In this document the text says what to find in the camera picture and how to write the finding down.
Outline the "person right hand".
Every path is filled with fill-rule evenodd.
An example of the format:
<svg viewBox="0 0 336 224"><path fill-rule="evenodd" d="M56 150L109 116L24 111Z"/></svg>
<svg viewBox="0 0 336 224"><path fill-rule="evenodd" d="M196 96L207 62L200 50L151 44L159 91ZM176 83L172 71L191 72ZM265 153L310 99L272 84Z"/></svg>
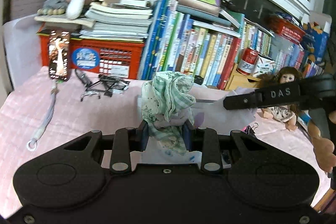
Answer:
<svg viewBox="0 0 336 224"><path fill-rule="evenodd" d="M334 155L335 145L327 138L322 137L321 130L318 128L313 118L307 124L307 131L311 138L313 151L318 166L326 173L332 173L335 167L336 157Z"/></svg>

